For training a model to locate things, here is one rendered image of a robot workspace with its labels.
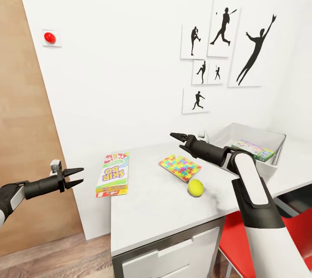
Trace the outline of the tennis ball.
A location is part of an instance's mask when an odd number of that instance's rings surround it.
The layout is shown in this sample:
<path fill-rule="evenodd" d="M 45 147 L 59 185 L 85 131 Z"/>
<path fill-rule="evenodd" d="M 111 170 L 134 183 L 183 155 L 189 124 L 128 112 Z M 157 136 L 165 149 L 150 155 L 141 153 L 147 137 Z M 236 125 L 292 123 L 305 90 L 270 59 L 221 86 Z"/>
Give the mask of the tennis ball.
<path fill-rule="evenodd" d="M 189 192 L 194 196 L 200 196 L 204 192 L 204 186 L 198 179 L 192 179 L 188 184 Z"/>

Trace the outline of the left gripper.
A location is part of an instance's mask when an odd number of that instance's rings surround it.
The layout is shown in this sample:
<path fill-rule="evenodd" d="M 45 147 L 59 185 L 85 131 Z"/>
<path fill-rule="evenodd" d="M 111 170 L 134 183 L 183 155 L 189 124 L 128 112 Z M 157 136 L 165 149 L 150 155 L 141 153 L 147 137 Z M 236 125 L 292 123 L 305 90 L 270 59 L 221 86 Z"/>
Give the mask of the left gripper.
<path fill-rule="evenodd" d="M 69 189 L 72 188 L 73 186 L 76 186 L 77 184 L 83 182 L 84 179 L 76 180 L 73 182 L 66 182 L 65 177 L 68 177 L 83 170 L 84 170 L 83 168 L 66 169 L 64 171 L 58 170 L 57 175 L 39 180 L 38 182 L 39 195 L 44 195 L 57 190 L 60 190 L 60 192 L 62 193 L 65 191 L 65 189 Z"/>

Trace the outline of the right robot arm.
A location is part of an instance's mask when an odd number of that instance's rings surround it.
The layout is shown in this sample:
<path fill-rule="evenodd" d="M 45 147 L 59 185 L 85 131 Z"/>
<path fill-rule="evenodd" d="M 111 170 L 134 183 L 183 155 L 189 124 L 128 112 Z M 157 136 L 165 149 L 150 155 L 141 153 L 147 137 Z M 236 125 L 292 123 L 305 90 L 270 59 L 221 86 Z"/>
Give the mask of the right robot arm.
<path fill-rule="evenodd" d="M 199 132 L 198 138 L 181 133 L 170 136 L 186 141 L 185 145 L 179 146 L 195 159 L 221 168 L 227 154 L 232 154 L 227 170 L 240 177 L 231 183 L 245 225 L 256 278 L 312 278 L 258 173 L 254 155 L 246 150 L 210 144 L 207 131 Z"/>

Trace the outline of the jigsaw puzzle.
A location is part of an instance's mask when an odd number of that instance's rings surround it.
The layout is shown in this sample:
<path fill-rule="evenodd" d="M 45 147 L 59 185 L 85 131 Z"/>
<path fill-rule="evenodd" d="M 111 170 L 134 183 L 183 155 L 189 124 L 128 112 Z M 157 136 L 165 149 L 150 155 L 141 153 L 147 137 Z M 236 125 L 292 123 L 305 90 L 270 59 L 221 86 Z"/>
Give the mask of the jigsaw puzzle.
<path fill-rule="evenodd" d="M 184 182 L 187 182 L 202 169 L 201 166 L 185 159 L 184 157 L 179 156 L 178 158 L 175 158 L 174 154 L 159 162 L 159 165 L 169 170 Z"/>

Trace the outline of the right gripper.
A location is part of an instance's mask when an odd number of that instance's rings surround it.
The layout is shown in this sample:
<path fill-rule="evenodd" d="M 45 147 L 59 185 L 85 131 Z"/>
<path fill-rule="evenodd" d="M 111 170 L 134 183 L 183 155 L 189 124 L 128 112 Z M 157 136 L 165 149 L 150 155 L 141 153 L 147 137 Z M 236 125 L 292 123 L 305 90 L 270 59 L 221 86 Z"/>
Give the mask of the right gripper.
<path fill-rule="evenodd" d="M 208 162 L 208 155 L 214 145 L 197 140 L 193 134 L 171 133 L 170 136 L 185 142 L 185 145 L 179 145 L 184 151 L 189 152 L 195 159 L 202 159 Z"/>

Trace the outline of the toy box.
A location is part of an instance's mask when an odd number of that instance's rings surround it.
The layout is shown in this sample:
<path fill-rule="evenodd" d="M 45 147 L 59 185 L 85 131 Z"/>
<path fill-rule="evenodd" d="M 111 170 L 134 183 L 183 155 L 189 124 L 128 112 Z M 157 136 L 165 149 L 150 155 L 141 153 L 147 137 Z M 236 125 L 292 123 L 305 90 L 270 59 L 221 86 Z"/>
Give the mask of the toy box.
<path fill-rule="evenodd" d="M 286 143 L 286 134 L 275 133 L 272 131 L 261 130 L 260 128 L 231 123 L 224 127 L 221 131 L 210 137 L 210 144 L 224 148 L 225 146 L 239 142 L 247 141 L 259 147 L 275 152 L 274 156 L 266 162 L 255 159 L 255 165 L 260 177 L 263 177 L 265 184 L 274 175 L 279 167 L 284 146 Z M 227 154 L 223 169 L 227 170 L 227 164 L 230 160 L 231 153 Z"/>

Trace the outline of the board game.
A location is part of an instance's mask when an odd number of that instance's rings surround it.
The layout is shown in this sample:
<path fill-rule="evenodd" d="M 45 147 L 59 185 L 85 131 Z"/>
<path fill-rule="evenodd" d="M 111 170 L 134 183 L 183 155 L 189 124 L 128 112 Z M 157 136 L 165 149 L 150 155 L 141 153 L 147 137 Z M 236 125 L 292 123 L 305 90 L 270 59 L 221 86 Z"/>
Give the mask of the board game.
<path fill-rule="evenodd" d="M 257 159 L 261 162 L 266 162 L 267 160 L 272 158 L 275 154 L 275 152 L 259 147 L 255 144 L 249 143 L 244 140 L 240 140 L 239 142 L 234 143 L 231 146 L 232 148 L 235 148 L 235 149 L 249 151 L 250 153 L 253 154 L 254 160 Z"/>
<path fill-rule="evenodd" d="M 96 198 L 126 194 L 129 153 L 108 154 L 96 186 Z"/>

